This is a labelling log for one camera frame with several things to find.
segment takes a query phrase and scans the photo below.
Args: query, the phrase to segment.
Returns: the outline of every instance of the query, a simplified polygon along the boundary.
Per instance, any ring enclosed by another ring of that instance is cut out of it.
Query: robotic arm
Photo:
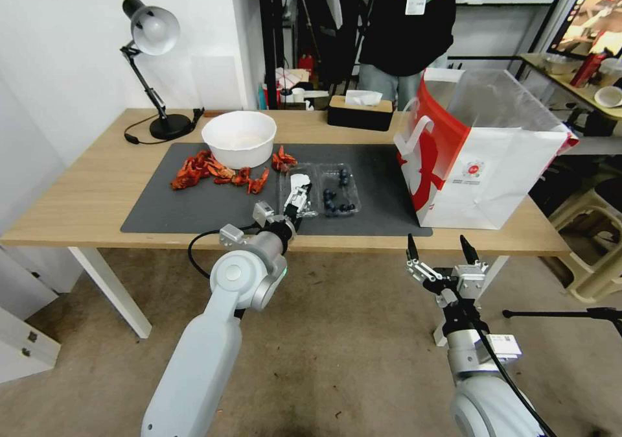
[[[205,311],[185,328],[144,414],[143,437],[204,437],[240,351],[242,332],[236,309],[261,311],[287,272],[283,257],[296,236],[297,212],[308,189],[275,215],[257,202],[253,218],[262,228],[245,239],[228,224],[220,230],[227,252],[213,266],[212,296]]]
[[[460,241],[467,264],[453,268],[423,263],[412,235],[406,251],[406,270],[435,294],[445,317],[443,334],[455,383],[452,416],[465,437],[555,437],[503,369],[522,353],[512,335],[491,335],[479,317],[475,301],[488,266],[463,236]]]

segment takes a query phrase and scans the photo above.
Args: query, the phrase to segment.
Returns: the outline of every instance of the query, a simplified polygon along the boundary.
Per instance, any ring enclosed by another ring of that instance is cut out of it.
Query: screen
[[[622,51],[622,0],[576,0],[548,51],[584,58],[605,48]]]

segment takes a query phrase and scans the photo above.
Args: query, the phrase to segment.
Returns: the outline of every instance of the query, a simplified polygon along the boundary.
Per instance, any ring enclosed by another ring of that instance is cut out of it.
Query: tissue box
[[[345,103],[345,97],[334,95],[328,105],[328,123],[331,126],[388,131],[393,116],[393,103],[381,100],[376,106],[358,106]]]

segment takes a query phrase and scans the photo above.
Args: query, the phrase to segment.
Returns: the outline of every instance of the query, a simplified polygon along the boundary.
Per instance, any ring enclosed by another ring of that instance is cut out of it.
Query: crayfish
[[[298,164],[293,156],[285,153],[283,146],[279,148],[278,154],[272,154],[272,167],[279,172],[288,172],[290,168],[295,167]]]
[[[249,179],[248,180],[248,189],[246,191],[247,194],[259,194],[261,190],[266,185],[266,181],[268,181],[268,174],[270,170],[268,168],[264,169],[264,172],[261,174],[261,178],[257,178],[256,180]]]
[[[197,185],[201,178],[214,176],[215,184],[232,183],[236,186],[248,184],[247,194],[259,194],[268,181],[268,168],[260,178],[251,179],[251,169],[246,167],[237,173],[220,163],[209,150],[201,150],[196,156],[188,157],[177,176],[170,184],[174,190]]]

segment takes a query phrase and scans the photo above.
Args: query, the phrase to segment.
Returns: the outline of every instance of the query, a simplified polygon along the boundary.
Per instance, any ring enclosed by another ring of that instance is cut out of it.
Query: stool
[[[622,178],[603,181],[583,194],[576,202],[562,207],[551,216],[557,231],[565,228],[576,217],[589,213],[579,226],[595,235],[603,221],[622,233]],[[574,280],[567,290],[579,301],[595,303],[615,291],[622,290],[622,242],[618,242],[593,265],[587,264],[576,253],[558,257],[568,267]]]

